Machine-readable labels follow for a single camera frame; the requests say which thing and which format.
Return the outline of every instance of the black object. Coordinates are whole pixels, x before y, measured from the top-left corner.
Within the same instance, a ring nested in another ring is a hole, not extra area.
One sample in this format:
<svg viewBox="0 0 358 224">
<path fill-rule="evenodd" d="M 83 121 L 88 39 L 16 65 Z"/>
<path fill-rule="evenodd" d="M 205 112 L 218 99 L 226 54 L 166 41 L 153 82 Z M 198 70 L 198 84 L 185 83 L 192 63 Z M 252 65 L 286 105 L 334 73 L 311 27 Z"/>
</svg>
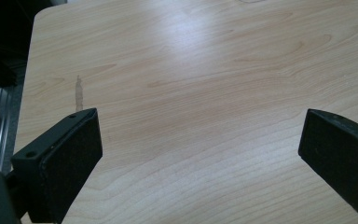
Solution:
<svg viewBox="0 0 358 224">
<path fill-rule="evenodd" d="M 95 108 L 61 120 L 12 157 L 6 179 L 0 174 L 0 223 L 27 211 L 33 222 L 62 223 L 102 155 Z"/>
<path fill-rule="evenodd" d="M 357 123 L 310 109 L 298 154 L 358 212 Z"/>
</svg>

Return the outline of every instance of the screw hole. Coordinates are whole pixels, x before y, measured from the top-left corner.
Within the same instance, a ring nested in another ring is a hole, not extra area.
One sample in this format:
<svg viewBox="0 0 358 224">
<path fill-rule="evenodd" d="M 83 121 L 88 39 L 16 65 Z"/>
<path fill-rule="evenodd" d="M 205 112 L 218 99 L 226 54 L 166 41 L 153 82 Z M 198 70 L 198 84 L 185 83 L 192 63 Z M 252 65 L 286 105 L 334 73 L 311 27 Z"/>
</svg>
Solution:
<svg viewBox="0 0 358 224">
<path fill-rule="evenodd" d="M 36 153 L 35 153 L 34 151 L 30 151 L 30 152 L 28 152 L 27 154 L 25 154 L 25 157 L 26 157 L 26 158 L 32 158 L 32 157 L 34 157 L 34 156 L 36 156 Z"/>
</svg>

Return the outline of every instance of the wood grain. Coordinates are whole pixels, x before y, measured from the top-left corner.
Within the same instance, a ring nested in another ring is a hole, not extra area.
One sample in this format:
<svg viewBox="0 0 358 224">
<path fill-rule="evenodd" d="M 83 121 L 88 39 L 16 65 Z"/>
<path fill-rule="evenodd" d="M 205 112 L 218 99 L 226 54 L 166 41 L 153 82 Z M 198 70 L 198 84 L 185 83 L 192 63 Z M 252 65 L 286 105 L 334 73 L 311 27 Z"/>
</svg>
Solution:
<svg viewBox="0 0 358 224">
<path fill-rule="evenodd" d="M 308 108 L 358 122 L 358 0 L 46 9 L 16 150 L 79 95 L 104 154 L 64 223 L 358 223 L 296 152 Z"/>
</svg>

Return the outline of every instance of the wooden table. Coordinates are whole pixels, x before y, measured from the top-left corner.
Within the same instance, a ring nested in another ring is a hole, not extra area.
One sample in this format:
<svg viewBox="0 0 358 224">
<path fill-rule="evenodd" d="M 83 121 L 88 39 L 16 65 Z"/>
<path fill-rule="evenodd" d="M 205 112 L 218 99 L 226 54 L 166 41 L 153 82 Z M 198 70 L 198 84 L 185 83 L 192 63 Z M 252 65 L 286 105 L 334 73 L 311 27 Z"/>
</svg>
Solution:
<svg viewBox="0 0 358 224">
<path fill-rule="evenodd" d="M 358 0 L 98 0 L 35 19 L 16 150 L 97 107 L 64 223 L 358 223 L 297 155 L 308 108 L 358 122 Z"/>
</svg>

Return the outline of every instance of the light wood surface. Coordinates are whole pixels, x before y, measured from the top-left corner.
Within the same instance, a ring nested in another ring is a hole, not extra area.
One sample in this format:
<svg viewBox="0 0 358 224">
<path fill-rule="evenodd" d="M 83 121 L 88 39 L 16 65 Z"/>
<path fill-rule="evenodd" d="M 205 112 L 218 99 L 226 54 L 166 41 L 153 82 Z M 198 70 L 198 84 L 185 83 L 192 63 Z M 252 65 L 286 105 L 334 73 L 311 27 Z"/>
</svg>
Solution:
<svg viewBox="0 0 358 224">
<path fill-rule="evenodd" d="M 92 0 L 35 19 L 16 150 L 97 107 L 64 223 L 358 223 L 297 155 L 308 108 L 358 122 L 358 0 Z"/>
</svg>

